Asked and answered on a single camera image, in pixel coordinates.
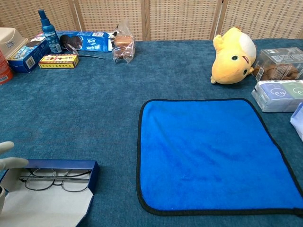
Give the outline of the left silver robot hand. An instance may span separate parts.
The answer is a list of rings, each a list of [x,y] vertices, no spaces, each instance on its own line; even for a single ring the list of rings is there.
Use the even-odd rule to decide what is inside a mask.
[[[0,154],[4,154],[5,152],[14,148],[15,144],[12,141],[5,141],[0,143]],[[0,159],[0,170],[8,170],[12,168],[22,168],[25,167],[29,161],[25,158],[19,157],[7,157]],[[0,186],[0,212],[3,210],[5,201],[5,189],[1,185]]]

